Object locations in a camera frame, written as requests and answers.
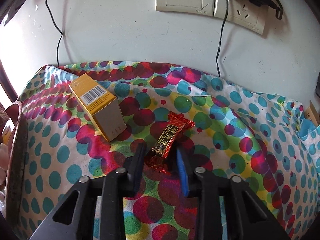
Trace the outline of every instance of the white wall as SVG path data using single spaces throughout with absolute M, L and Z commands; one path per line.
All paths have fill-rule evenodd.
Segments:
M 270 9 L 263 36 L 226 23 L 222 77 L 253 91 L 279 93 L 319 108 L 314 93 L 320 71 L 320 25 L 304 0 L 280 0 L 282 21 Z M 156 12 L 155 0 L 49 0 L 66 33 L 60 64 L 97 60 L 169 62 L 217 74 L 222 20 Z M 44 0 L 27 0 L 0 27 L 0 58 L 20 93 L 45 64 L 56 64 L 60 34 Z

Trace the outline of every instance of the candy wrapper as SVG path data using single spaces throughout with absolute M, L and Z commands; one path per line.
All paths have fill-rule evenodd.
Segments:
M 167 127 L 164 128 L 156 145 L 151 148 L 144 158 L 146 165 L 156 171 L 166 174 L 170 174 L 167 165 L 165 164 L 165 160 L 169 155 L 172 143 L 179 138 L 185 130 L 190 129 L 195 125 L 193 121 L 171 111 L 168 114 L 168 118 L 169 122 Z

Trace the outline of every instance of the colorful polka dot cloth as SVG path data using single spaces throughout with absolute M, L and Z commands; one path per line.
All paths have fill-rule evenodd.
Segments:
M 68 88 L 83 73 L 119 99 L 127 129 L 111 143 Z M 298 101 L 253 93 L 183 66 L 125 61 L 45 66 L 19 99 L 28 120 L 15 229 L 21 239 L 31 236 L 80 176 L 107 174 L 132 156 L 138 143 L 152 147 L 169 111 L 196 123 L 180 139 L 192 162 L 218 176 L 237 174 L 249 182 L 292 239 L 299 239 L 317 214 L 320 128 L 298 137 L 303 111 Z M 126 237 L 194 239 L 196 212 L 196 199 L 182 196 L 179 180 L 145 165 L 139 193 L 124 199 Z M 95 239 L 99 223 L 97 212 Z

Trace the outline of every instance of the red candy wrapper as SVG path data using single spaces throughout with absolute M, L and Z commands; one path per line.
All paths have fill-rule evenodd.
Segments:
M 150 149 L 144 157 L 146 165 L 155 169 L 156 171 L 170 174 L 167 166 L 164 163 L 169 155 L 170 148 L 175 139 L 179 138 L 187 129 L 194 127 L 195 123 L 184 118 L 182 115 L 174 112 L 168 114 L 169 122 L 156 145 Z

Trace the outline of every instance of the thin black wire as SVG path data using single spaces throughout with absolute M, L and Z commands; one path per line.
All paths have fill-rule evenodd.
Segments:
M 281 20 L 282 19 L 282 15 L 283 15 L 283 7 L 282 7 L 282 4 L 281 4 L 281 2 L 279 0 L 276 0 L 276 2 L 278 3 L 279 8 L 280 8 L 280 11 L 279 10 L 276 11 L 276 18 L 278 20 Z
M 218 46 L 218 51 L 217 51 L 217 56 L 216 56 L 216 63 L 217 63 L 217 71 L 218 71 L 218 77 L 220 77 L 221 73 L 220 73 L 220 69 L 219 69 L 219 63 L 218 63 L 218 58 L 219 58 L 219 54 L 220 54 L 220 49 L 221 49 L 221 39 L 222 39 L 222 32 L 223 32 L 223 27 L 226 23 L 227 17 L 228 17 L 228 13 L 229 13 L 229 0 L 227 0 L 227 10 L 226 10 L 226 14 L 224 16 L 223 22 L 222 22 L 222 26 L 221 26 L 221 32 L 220 32 L 220 41 L 219 41 L 219 46 Z
M 45 5 L 46 7 L 48 8 L 48 11 L 50 13 L 50 16 L 51 16 L 51 19 L 52 19 L 52 22 L 53 22 L 53 25 L 56 27 L 56 29 L 60 32 L 61 34 L 61 37 L 59 39 L 59 42 L 58 42 L 58 45 L 57 45 L 57 66 L 59 67 L 59 46 L 60 46 L 60 41 L 63 37 L 63 32 L 58 28 L 58 26 L 56 25 L 56 22 L 54 21 L 54 18 L 53 18 L 53 15 L 52 15 L 52 12 L 49 8 L 49 5 L 48 5 L 48 0 L 45 0 Z

